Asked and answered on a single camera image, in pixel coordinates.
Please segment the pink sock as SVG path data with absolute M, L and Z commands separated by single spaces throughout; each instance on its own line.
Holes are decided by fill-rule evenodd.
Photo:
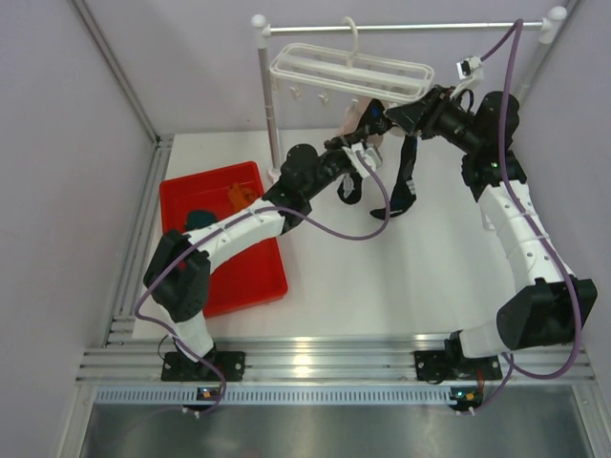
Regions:
M 352 104 L 347 108 L 343 124 L 337 130 L 337 135 L 347 135 L 355 132 L 364 124 L 369 123 L 370 115 L 382 115 L 387 108 L 393 106 L 394 104 L 388 101 L 359 97 L 356 101 L 352 101 Z M 398 127 L 393 126 L 385 134 L 370 135 L 368 137 L 368 142 L 380 146 L 387 135 L 400 138 L 404 136 L 404 133 Z

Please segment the white plastic clip hanger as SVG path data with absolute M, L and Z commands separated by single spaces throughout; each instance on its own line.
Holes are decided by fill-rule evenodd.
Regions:
M 418 101 L 428 92 L 434 78 L 432 67 L 363 54 L 356 24 L 349 16 L 343 18 L 343 23 L 352 37 L 348 51 L 292 43 L 272 60 L 271 75 L 280 80 L 398 105 Z

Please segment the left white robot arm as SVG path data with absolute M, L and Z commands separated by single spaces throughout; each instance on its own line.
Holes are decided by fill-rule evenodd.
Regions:
M 250 247 L 291 231 L 310 213 L 311 200 L 337 178 L 366 178 L 382 163 L 378 148 L 354 135 L 325 146 L 323 154 L 309 144 L 292 147 L 276 183 L 238 213 L 187 233 L 171 230 L 160 239 L 143 283 L 169 319 L 182 366 L 192 377 L 207 378 L 216 366 L 203 316 L 211 275 Z

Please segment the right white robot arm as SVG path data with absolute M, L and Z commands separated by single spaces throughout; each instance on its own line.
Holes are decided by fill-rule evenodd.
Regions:
M 530 197 L 527 177 L 511 150 L 519 103 L 490 92 L 472 113 L 451 89 L 433 87 L 422 99 L 387 109 L 406 134 L 440 136 L 461 150 L 461 173 L 509 262 L 516 293 L 485 323 L 455 331 L 445 342 L 445 365 L 468 378 L 480 359 L 525 348 L 576 343 L 598 296 L 561 260 Z

